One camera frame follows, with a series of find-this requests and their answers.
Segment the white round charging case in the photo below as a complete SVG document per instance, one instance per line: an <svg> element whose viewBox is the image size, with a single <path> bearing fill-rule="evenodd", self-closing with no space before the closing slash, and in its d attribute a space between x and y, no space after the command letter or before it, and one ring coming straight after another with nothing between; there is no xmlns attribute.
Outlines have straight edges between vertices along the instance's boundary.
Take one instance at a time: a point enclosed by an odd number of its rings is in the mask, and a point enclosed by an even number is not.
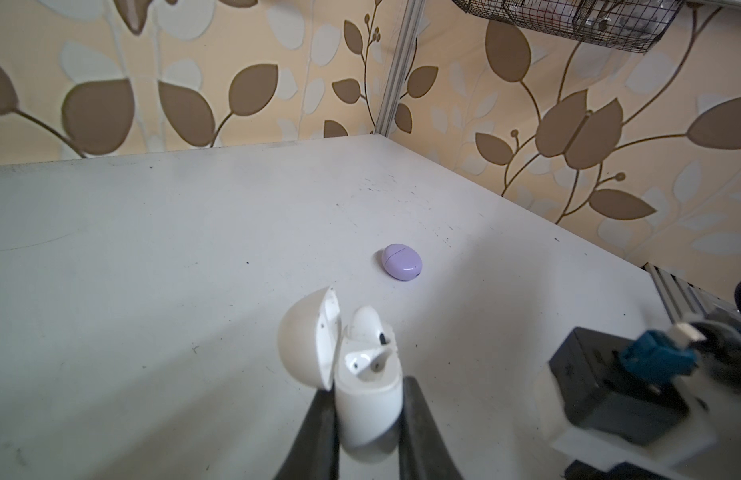
<svg viewBox="0 0 741 480"><path fill-rule="evenodd" d="M344 321L333 287L298 300L280 321L278 355L294 380L334 394L347 452L368 448L397 423L403 370L392 327L373 307Z"/></svg>

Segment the purple round charging case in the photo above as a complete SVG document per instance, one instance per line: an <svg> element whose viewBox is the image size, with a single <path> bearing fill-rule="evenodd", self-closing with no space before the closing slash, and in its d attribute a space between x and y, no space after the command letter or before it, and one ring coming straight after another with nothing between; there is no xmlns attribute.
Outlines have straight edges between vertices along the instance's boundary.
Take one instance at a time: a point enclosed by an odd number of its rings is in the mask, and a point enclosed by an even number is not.
<svg viewBox="0 0 741 480"><path fill-rule="evenodd" d="M381 265L396 280L408 282L418 278L423 262L420 255L404 244L390 244L382 250Z"/></svg>

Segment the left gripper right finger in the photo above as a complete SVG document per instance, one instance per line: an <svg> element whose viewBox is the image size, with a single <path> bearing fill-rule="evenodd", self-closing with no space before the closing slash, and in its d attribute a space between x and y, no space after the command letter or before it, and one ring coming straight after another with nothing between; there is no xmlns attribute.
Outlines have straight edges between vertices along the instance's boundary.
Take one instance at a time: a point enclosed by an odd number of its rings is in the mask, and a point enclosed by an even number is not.
<svg viewBox="0 0 741 480"><path fill-rule="evenodd" d="M441 437L418 381L403 380L398 445L400 479L462 479Z"/></svg>

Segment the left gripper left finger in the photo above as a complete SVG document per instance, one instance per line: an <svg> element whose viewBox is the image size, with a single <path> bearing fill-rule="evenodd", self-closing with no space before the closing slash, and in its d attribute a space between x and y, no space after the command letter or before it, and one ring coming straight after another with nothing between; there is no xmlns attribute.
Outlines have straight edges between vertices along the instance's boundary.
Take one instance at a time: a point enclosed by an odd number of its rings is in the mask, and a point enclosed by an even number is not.
<svg viewBox="0 0 741 480"><path fill-rule="evenodd" d="M340 438L334 392L318 390L274 479L336 480L338 476Z"/></svg>

